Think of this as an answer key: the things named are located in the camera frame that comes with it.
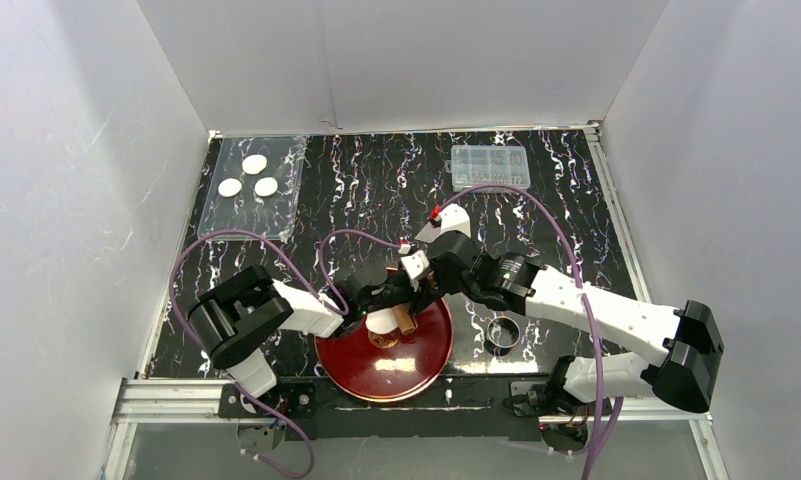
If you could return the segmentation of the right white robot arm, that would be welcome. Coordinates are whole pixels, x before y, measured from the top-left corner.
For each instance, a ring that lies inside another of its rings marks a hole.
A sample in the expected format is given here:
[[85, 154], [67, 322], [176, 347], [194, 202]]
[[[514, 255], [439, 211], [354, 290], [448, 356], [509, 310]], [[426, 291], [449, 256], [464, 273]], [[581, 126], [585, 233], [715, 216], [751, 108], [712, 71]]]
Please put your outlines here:
[[545, 388], [549, 399], [581, 405], [598, 398], [653, 396], [690, 413], [710, 410], [724, 343], [707, 305], [689, 300], [675, 308], [577, 285], [536, 259], [514, 252], [493, 257], [459, 231], [439, 235], [425, 251], [438, 292], [597, 332], [624, 348], [600, 363], [560, 358]]

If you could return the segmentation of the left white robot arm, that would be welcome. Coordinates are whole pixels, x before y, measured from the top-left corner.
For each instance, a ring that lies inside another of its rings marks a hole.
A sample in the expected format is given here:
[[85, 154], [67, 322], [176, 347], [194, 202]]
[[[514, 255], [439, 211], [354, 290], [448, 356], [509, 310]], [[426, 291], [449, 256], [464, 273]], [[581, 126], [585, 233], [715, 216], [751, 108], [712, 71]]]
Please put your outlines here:
[[279, 330], [343, 338], [359, 328], [372, 336], [410, 336], [418, 321], [407, 273], [362, 267], [332, 284], [331, 295], [286, 285], [261, 266], [249, 267], [201, 295], [186, 324], [214, 368], [258, 398], [277, 385], [261, 345]]

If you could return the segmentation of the white dough piece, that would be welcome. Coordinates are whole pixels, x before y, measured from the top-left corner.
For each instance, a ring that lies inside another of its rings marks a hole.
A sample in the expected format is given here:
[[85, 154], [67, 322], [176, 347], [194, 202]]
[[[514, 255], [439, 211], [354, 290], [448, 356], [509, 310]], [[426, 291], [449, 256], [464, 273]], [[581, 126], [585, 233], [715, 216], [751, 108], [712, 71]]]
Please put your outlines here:
[[398, 329], [398, 321], [392, 309], [382, 309], [367, 315], [365, 327], [373, 334], [388, 335]]

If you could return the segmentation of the wooden rolling pin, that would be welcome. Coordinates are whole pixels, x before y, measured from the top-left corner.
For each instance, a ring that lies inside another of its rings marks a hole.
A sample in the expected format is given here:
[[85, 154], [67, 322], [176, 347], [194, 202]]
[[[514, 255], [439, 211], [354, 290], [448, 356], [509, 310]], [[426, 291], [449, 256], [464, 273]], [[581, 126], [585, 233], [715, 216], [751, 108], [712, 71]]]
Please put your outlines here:
[[392, 308], [394, 318], [397, 323], [397, 328], [403, 336], [410, 335], [417, 329], [416, 320], [408, 312], [405, 305], [397, 305]]

